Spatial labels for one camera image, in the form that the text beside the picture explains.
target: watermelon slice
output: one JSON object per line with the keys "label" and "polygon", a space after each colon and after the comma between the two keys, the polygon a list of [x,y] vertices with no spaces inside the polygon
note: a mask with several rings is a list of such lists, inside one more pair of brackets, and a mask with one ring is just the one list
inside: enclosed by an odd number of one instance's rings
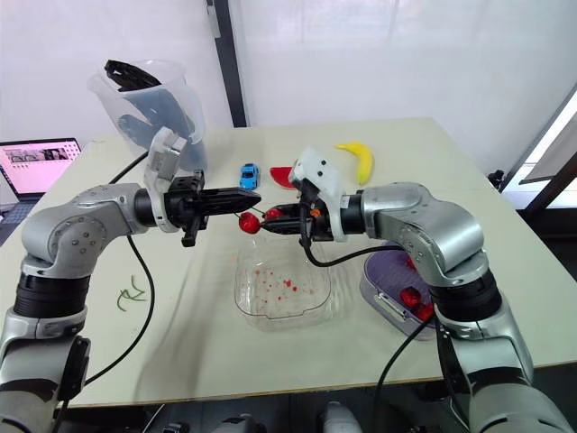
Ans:
{"label": "watermelon slice", "polygon": [[289,182],[289,173],[292,167],[270,167],[270,176],[277,182],[282,188],[286,189],[296,189],[292,183]]}

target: table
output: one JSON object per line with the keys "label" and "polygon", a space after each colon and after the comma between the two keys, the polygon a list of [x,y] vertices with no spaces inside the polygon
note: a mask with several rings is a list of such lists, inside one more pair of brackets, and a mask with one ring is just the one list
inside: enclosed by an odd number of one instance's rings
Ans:
{"label": "table", "polygon": [[[473,213],[485,231],[490,267],[535,364],[577,360],[577,345],[572,343],[577,284],[432,119],[209,131],[206,146],[213,169],[206,188],[236,185],[241,165],[256,162],[263,173],[259,208],[294,201],[295,192],[274,185],[268,168],[290,165],[306,146],[314,145],[342,172],[347,190],[355,191],[355,160],[334,148],[349,141],[373,149],[375,171],[370,185],[416,181],[428,186],[435,197]],[[35,211],[106,183],[139,152],[120,137],[91,143]],[[142,184],[142,170],[143,164],[125,181]],[[24,255],[20,231],[0,248],[2,309],[14,302]],[[238,229],[234,216],[211,217],[192,249],[181,247],[180,234],[151,229],[136,236],[157,286],[151,326],[134,351],[87,386],[72,406],[228,398],[375,383],[405,337],[362,299],[358,284],[364,258],[347,263],[346,272],[338,274],[334,293],[340,309],[331,320],[314,327],[263,332],[250,327],[234,304],[236,256],[249,238]],[[347,244],[326,244],[329,256],[375,244],[363,235],[350,239]],[[144,321],[147,302],[125,303],[125,312],[116,306],[119,291],[130,287],[131,275],[147,296],[142,269],[126,240],[117,239],[101,255],[87,297],[82,335],[92,340],[88,375],[122,353]],[[388,381],[439,376],[435,342],[415,342],[393,367]]]}

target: toy car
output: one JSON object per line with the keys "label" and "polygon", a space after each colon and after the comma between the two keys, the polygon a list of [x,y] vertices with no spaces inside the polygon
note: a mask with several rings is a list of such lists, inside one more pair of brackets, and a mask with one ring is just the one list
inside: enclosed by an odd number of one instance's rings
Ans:
{"label": "toy car", "polygon": [[256,164],[244,164],[241,167],[241,188],[255,189],[259,186],[259,167]]}

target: white bracket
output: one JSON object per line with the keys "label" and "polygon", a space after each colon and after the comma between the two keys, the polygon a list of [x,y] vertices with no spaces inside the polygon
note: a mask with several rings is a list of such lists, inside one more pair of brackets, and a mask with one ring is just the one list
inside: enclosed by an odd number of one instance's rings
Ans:
{"label": "white bracket", "polygon": [[344,187],[341,185],[338,170],[319,151],[307,147],[288,175],[290,182],[304,179],[318,188],[318,197],[326,204],[333,239],[336,242],[345,242],[347,236],[341,224],[341,199],[344,196]]}
{"label": "white bracket", "polygon": [[173,226],[164,207],[164,194],[179,169],[180,155],[187,141],[174,134],[169,128],[162,127],[154,138],[146,161],[144,185],[151,197],[152,214],[156,225],[163,232],[178,232]]}

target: purple basket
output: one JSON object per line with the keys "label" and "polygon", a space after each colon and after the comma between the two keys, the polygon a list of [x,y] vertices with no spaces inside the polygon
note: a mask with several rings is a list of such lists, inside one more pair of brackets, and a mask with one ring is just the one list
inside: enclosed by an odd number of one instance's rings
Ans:
{"label": "purple basket", "polygon": [[[421,293],[424,304],[431,301],[431,295],[428,284],[408,266],[407,258],[408,254],[401,250],[373,253],[364,264],[361,294],[391,324],[409,335],[422,321],[405,307],[400,292],[414,287]],[[435,326],[428,325],[416,339],[426,340],[433,336]]]}

